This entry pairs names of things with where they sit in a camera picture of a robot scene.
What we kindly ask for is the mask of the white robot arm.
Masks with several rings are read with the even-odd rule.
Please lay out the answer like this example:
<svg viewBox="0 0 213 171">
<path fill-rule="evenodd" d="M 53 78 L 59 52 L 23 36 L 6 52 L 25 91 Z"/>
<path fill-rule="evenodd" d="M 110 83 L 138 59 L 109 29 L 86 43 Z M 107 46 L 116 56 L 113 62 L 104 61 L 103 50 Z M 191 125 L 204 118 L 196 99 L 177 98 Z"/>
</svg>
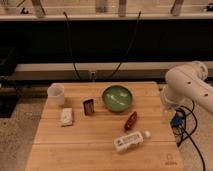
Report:
<svg viewBox="0 0 213 171">
<path fill-rule="evenodd" d="M 196 102 L 213 114 L 213 87 L 205 82 L 207 66 L 200 61 L 192 61 L 175 66 L 165 74 L 166 85 L 160 92 L 163 104 L 162 119 L 169 124 L 186 98 Z"/>
</svg>

